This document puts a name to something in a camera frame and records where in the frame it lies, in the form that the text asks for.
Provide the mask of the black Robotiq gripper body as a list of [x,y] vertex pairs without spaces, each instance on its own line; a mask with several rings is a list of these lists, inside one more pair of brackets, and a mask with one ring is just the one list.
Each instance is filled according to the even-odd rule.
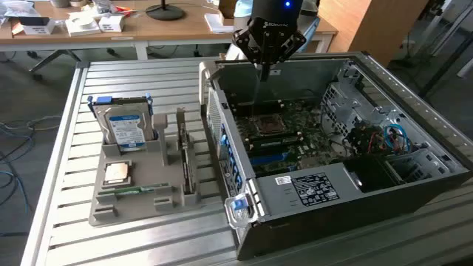
[[301,1],[253,1],[248,26],[257,44],[265,54],[265,32],[282,28],[296,28]]

